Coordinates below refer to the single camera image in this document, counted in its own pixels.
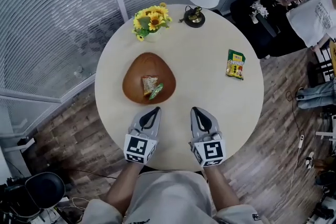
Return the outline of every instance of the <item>green snack wrapper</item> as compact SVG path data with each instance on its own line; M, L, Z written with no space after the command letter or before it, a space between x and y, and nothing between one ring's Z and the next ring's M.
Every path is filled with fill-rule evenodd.
M243 65L245 63L245 56L237 51L229 50L227 57L226 74L229 77L235 77L243 80Z
M157 85L157 87L153 90L151 96L149 97L149 100L152 100L159 92L161 92L163 89L163 83L160 83Z

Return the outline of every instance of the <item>wooden bowl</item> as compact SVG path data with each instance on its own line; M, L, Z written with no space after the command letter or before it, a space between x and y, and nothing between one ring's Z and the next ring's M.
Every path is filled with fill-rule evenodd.
M152 100L149 100L149 96L143 96L144 76L158 76L158 85L163 83L162 91ZM145 52L133 61L122 82L122 90L127 98L139 104L161 103L172 96L175 88L173 72L164 60L151 52Z

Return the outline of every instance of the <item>round table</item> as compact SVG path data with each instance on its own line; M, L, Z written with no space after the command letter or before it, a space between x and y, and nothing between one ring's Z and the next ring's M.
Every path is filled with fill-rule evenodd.
M97 67L96 102L107 132L123 148L128 127L144 108L124 95L123 78L138 55L153 52L160 56L175 75L176 89L158 104L162 109L159 144L147 165L197 171L200 166L188 145L191 108L203 108L218 119L229 158L245 144L258 122L264 100L263 74L252 46L228 20L203 9L205 24L191 28L178 21L183 18L184 5L168 5L168 9L173 22L156 43L138 41L131 33L132 19L111 37ZM229 49L246 57L243 81L225 75Z

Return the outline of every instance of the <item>yellow snack package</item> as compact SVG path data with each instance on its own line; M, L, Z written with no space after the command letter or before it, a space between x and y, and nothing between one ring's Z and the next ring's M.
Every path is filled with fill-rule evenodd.
M227 57L226 74L229 77L235 77L243 80L243 65L245 63L245 56L240 52L229 50Z

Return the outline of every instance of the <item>white shirt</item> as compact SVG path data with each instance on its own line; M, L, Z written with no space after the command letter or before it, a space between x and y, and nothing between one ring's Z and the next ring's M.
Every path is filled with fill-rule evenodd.
M306 0L290 10L287 18L307 47L315 46L325 34L336 38L336 9L332 0Z
M250 205L232 206L212 215L205 179L188 171L147 172L136 183L127 216L102 200L91 200L81 224L263 224Z

